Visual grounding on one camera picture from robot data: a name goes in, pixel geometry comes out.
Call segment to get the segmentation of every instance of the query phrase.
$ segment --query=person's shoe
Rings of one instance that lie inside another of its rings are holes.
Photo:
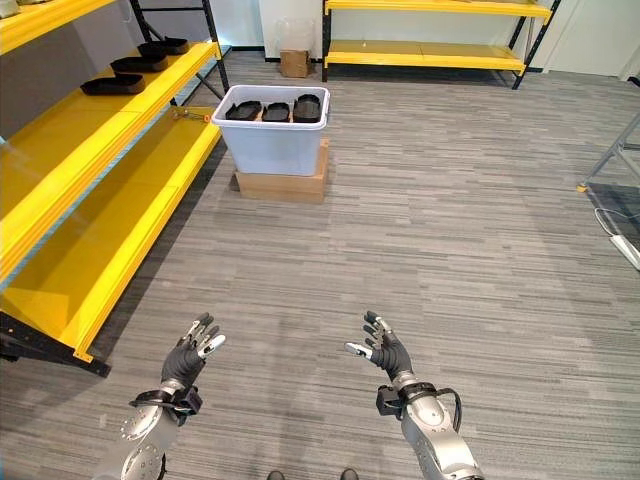
[[[278,470],[273,470],[269,475],[267,475],[267,480],[284,480],[284,475]]]
[[[358,480],[358,474],[354,469],[346,468],[340,475],[340,480]]]

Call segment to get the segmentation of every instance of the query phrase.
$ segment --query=white plastic bin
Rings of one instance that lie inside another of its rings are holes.
[[[225,114],[235,103],[257,100],[266,106],[293,102],[304,94],[320,99],[322,115],[316,123],[245,122],[227,120]],[[236,168],[242,173],[313,175],[322,131],[327,126],[329,90],[322,87],[269,87],[235,85],[229,89],[213,114],[212,122],[222,130]]]

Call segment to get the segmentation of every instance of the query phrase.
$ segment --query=silver metal fingertip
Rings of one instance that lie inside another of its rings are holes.
[[[344,344],[344,349],[359,357],[365,357],[367,360],[371,360],[371,355],[373,355],[373,351],[370,348],[360,345],[359,343],[347,342]]]

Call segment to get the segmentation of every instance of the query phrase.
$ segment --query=shoe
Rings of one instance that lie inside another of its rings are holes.
[[[111,62],[111,68],[118,73],[161,72],[169,66],[166,55],[148,55],[143,57],[125,57]]]
[[[0,0],[0,18],[12,17],[20,13],[16,0]]]
[[[284,102],[272,103],[268,107],[264,107],[262,111],[263,122],[288,122],[289,121],[289,104]]]
[[[231,108],[227,110],[224,117],[227,120],[252,122],[256,119],[260,110],[262,110],[262,104],[256,100],[242,102],[240,105],[234,103],[231,105]]]
[[[346,468],[340,475],[340,480],[358,480],[358,474],[352,468]]]
[[[117,73],[115,77],[96,78],[83,83],[80,88],[87,95],[135,95],[144,90],[142,75]]]
[[[184,38],[164,37],[164,40],[138,45],[138,51],[143,57],[150,55],[182,55],[189,51],[189,42]]]
[[[267,475],[267,480],[284,480],[284,475],[278,470],[273,470],[269,475]]]
[[[293,104],[293,121],[296,123],[316,123],[321,115],[320,99],[315,95],[300,95]]]

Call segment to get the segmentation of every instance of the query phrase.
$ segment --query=black cable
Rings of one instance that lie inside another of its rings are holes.
[[[447,393],[452,394],[456,400],[456,411],[453,415],[453,429],[457,432],[458,430],[460,430],[460,424],[462,423],[462,400],[460,400],[460,395],[458,395],[458,392],[456,392],[453,388],[448,387],[437,390],[435,396],[439,397],[440,395],[445,395]]]

